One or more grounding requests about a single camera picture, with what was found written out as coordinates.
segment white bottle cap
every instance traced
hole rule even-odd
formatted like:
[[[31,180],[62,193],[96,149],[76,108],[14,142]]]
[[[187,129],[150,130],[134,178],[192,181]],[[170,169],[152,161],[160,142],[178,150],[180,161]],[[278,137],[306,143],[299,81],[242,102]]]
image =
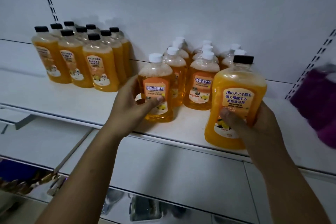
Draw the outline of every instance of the white bottle cap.
[[[182,43],[181,42],[179,42],[179,41],[173,41],[173,47],[176,47],[176,48],[182,48]]]
[[[332,65],[336,65],[336,57],[332,58],[329,63]]]
[[[231,47],[230,49],[235,51],[235,50],[238,50],[240,49],[242,46],[240,44],[231,44]]]
[[[246,52],[244,50],[238,49],[234,51],[235,55],[246,55]]]
[[[204,40],[203,45],[212,45],[212,41],[210,40]]]
[[[210,51],[210,52],[212,52],[212,49],[213,49],[213,46],[208,45],[208,44],[203,45],[203,47],[202,47],[202,51]]]
[[[177,37],[175,38],[175,40],[178,41],[178,42],[184,43],[184,41],[185,41],[186,39],[185,39],[184,37],[182,37],[182,36],[177,36]]]
[[[163,55],[161,53],[149,54],[149,61],[153,63],[160,63],[163,60]]]
[[[169,55],[176,55],[178,51],[179,51],[179,49],[176,48],[176,47],[169,47],[167,49],[167,54],[169,54]]]
[[[201,57],[203,58],[203,59],[207,59],[207,60],[213,60],[213,56],[214,56],[215,54],[213,53],[213,52],[210,52],[210,51],[204,51],[204,52],[202,52],[202,54],[201,54]]]

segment product label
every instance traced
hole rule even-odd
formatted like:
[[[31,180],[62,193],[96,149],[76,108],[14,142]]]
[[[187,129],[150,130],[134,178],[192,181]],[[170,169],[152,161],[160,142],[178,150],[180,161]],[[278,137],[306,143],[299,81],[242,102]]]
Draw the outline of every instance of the product label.
[[[81,74],[81,71],[77,68],[77,63],[74,54],[67,50],[61,50],[60,52],[65,60],[66,65],[69,68],[70,76],[77,81],[84,80],[84,76]]]
[[[179,94],[179,76],[180,76],[180,71],[177,67],[172,67],[173,72],[175,74],[175,81],[173,85],[171,86],[171,92],[172,92],[172,98],[177,98]]]
[[[93,82],[99,86],[107,86],[110,84],[110,80],[107,77],[104,69],[103,59],[90,55],[86,57],[89,64]]]
[[[54,77],[61,76],[61,72],[57,69],[57,66],[54,64],[54,60],[51,57],[51,54],[47,48],[41,47],[41,46],[35,46],[38,54],[40,55],[40,58],[42,60],[42,63],[47,70],[47,73]]]
[[[193,85],[189,93],[192,102],[203,104],[209,101],[211,94],[211,84],[213,78],[208,77],[207,73],[196,72],[193,74]]]
[[[222,107],[240,116],[245,122],[252,104],[254,93],[243,88],[225,89]],[[228,138],[239,138],[238,134],[224,123],[220,116],[217,118],[214,130],[217,134]]]
[[[159,95],[166,98],[169,92],[169,81],[158,77],[151,77],[143,81],[143,87],[145,90],[145,102],[151,98],[156,98]],[[157,107],[154,107],[149,113],[160,115],[167,111],[168,104],[167,101],[165,101]]]

